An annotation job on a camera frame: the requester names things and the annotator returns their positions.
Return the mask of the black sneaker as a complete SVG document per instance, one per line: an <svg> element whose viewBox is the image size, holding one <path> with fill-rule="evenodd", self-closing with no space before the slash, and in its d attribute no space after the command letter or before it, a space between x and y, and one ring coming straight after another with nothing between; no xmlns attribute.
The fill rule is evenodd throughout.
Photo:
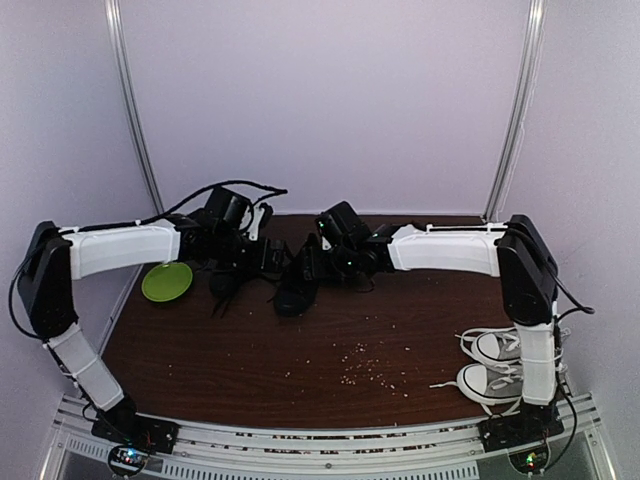
<svg viewBox="0 0 640 480"><path fill-rule="evenodd" d="M322 274L322 248L316 234L309 234L281 277L273 298L277 315L302 315L314 303Z"/></svg>
<svg viewBox="0 0 640 480"><path fill-rule="evenodd" d="M242 287L254 279L254 274L244 270L214 271L209 278L209 291L216 300L212 317L223 317Z"/></svg>

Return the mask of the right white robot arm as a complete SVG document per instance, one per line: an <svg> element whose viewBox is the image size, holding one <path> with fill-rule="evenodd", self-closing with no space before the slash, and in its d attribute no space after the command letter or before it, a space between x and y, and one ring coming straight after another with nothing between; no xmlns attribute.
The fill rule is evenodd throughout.
<svg viewBox="0 0 640 480"><path fill-rule="evenodd" d="M320 244L302 254L306 280L410 270L499 279L512 324L459 334L460 348L473 362L452 383L483 407L528 405L513 419L519 440L533 441L550 426L547 406L556 395L561 357L558 268L527 216L482 226L384 225L371 231L357 216L335 220L325 213L316 225Z"/></svg>

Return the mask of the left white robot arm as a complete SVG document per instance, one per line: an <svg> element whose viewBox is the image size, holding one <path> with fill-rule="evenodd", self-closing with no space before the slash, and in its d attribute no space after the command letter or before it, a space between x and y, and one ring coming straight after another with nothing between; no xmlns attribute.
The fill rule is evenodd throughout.
<svg viewBox="0 0 640 480"><path fill-rule="evenodd" d="M146 264L213 261L230 271L276 274L283 270L284 242L261 235L260 220L248 229L192 215L171 215L91 227L61 228L40 223L9 288L31 326L28 336L43 343L77 383L106 429L123 444L137 442L144 424L125 393L90 345L76 313L72 284L94 274Z"/></svg>

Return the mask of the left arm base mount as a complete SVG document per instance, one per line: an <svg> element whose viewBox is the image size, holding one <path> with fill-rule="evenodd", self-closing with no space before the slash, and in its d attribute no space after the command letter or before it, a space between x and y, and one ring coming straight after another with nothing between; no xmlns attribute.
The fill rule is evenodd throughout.
<svg viewBox="0 0 640 480"><path fill-rule="evenodd" d="M116 425L105 415L93 422L91 434L114 443L107 453L107 466L117 477L140 474L156 454L171 454L179 426L175 422L135 415L128 427Z"/></svg>

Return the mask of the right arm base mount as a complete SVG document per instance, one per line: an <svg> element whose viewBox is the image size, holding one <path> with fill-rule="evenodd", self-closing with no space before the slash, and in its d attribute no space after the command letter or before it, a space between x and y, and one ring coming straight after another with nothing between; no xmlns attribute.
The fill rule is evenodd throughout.
<svg viewBox="0 0 640 480"><path fill-rule="evenodd" d="M506 449L511 466L529 477L551 463L551 437L564 432L557 408L523 404L517 413L492 415L478 424L485 452Z"/></svg>

